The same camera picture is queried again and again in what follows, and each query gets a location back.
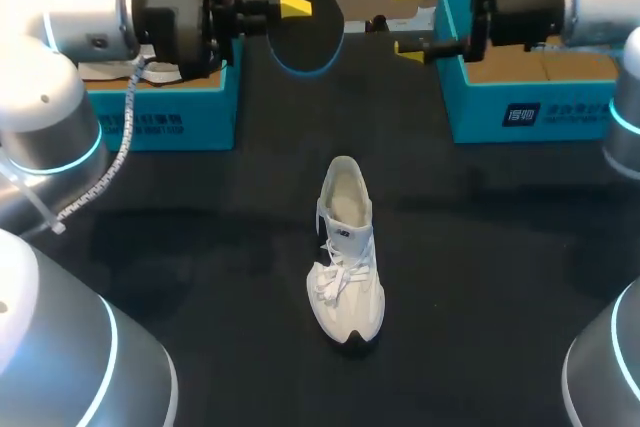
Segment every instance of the blue box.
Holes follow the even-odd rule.
[[[470,22],[469,0],[438,0],[434,37],[464,37]],[[613,80],[474,84],[462,56],[436,66],[456,143],[593,140],[606,131]]]
[[[235,141],[242,41],[234,45],[235,65],[209,79],[173,86],[140,86],[135,95],[133,151],[230,150]],[[86,82],[107,147],[122,140],[128,81]]]

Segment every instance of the black insole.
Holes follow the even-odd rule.
[[[344,35],[344,16],[336,0],[307,0],[313,15],[290,17],[269,29],[273,54],[299,74],[326,70],[337,57]]]

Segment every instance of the black tabletop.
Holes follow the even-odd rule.
[[[36,239],[167,347],[176,427],[568,425],[564,355],[638,275],[640,197],[597,143],[454,145],[435,69],[391,42],[349,36],[296,80],[252,40],[233,152],[131,155]],[[304,281],[341,154],[367,181],[387,297],[363,359],[324,342]]]

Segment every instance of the white sneaker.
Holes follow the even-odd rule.
[[[371,220],[358,164],[351,157],[336,157],[318,199],[319,254],[307,276],[307,292],[322,330],[338,344],[366,346],[382,325],[384,290]]]

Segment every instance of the shoe lining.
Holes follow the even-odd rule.
[[[350,227],[366,225],[366,208],[358,179],[350,172],[338,172],[330,196],[332,217]]]

